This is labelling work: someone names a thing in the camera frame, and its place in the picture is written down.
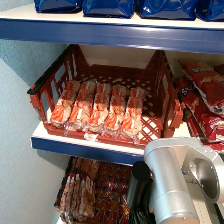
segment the silver machine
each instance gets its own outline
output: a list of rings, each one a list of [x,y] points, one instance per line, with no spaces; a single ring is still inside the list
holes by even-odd
[[[182,155],[181,164],[175,152]],[[200,185],[209,201],[224,202],[224,162],[198,139],[154,140],[145,148],[144,161],[153,174],[149,210],[157,224],[200,223],[184,175]]]

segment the white wall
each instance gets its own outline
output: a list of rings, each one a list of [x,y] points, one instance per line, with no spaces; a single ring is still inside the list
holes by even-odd
[[[117,65],[134,68],[145,68],[155,50],[104,47],[104,46],[82,46],[84,55],[90,64]],[[210,66],[224,63],[224,55],[199,54],[166,51],[171,69],[176,77],[182,76],[182,70],[178,60],[198,60]]]
[[[32,1],[0,0],[0,11]],[[39,123],[26,91],[65,45],[0,40],[0,224],[55,224],[69,157],[31,148]]]

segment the crate handle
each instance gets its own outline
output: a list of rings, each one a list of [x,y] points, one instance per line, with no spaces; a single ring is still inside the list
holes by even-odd
[[[63,53],[57,58],[57,60],[45,71],[45,73],[35,82],[35,84],[27,91],[29,95],[36,95],[48,78],[54,73],[55,69],[61,65],[66,56],[73,49],[74,45],[69,45]]]

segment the stacked packages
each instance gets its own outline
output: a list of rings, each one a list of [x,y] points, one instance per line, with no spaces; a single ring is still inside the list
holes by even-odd
[[[203,133],[204,142],[224,140],[224,77],[201,62],[180,65],[185,77],[177,80],[184,102]]]
[[[67,224],[92,220],[127,223],[127,189],[131,167],[74,157],[65,174],[55,208]]]
[[[139,144],[145,90],[129,90],[94,80],[68,81],[51,116],[51,124],[73,131],[97,133],[113,138],[128,138]]]

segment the shelf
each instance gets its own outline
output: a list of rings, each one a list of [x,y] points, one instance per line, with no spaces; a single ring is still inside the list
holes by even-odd
[[[180,125],[174,137],[190,137],[186,123]],[[144,154],[142,149],[50,135],[42,122],[31,136],[31,144],[34,149],[125,165],[132,165],[136,161],[143,160]],[[179,160],[183,160],[184,153],[176,152],[176,154]]]
[[[40,14],[34,5],[0,13],[0,38],[26,41],[122,46],[170,51],[224,53],[224,23],[84,18]]]

